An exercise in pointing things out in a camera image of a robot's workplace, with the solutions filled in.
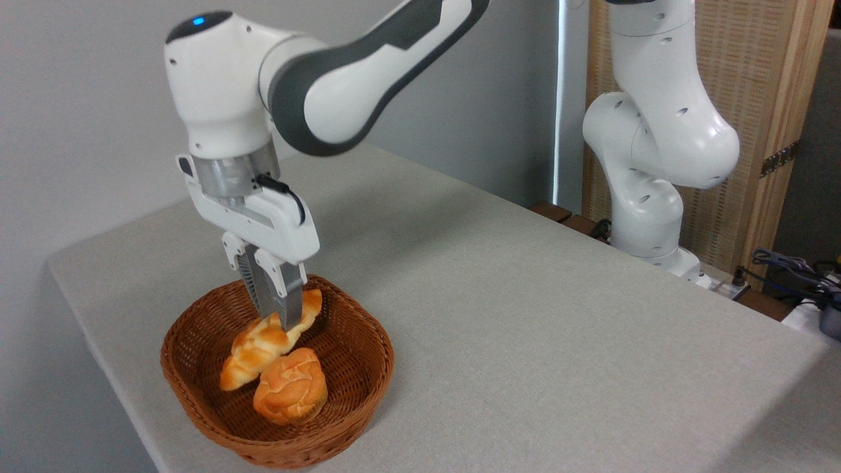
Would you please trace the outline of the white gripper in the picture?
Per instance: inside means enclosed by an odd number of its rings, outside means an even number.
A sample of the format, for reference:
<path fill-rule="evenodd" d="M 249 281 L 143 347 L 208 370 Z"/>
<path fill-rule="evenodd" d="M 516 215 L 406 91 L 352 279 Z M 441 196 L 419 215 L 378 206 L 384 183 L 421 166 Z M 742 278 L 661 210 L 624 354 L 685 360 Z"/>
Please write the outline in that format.
<path fill-rule="evenodd" d="M 225 231 L 222 242 L 229 265 L 238 271 L 256 311 L 264 318 L 279 315 L 286 332 L 296 327 L 302 319 L 302 291 L 307 282 L 302 262 L 319 251 L 306 203 L 267 187 L 235 203 L 212 198 L 202 192 L 192 156 L 176 158 L 201 218 Z"/>

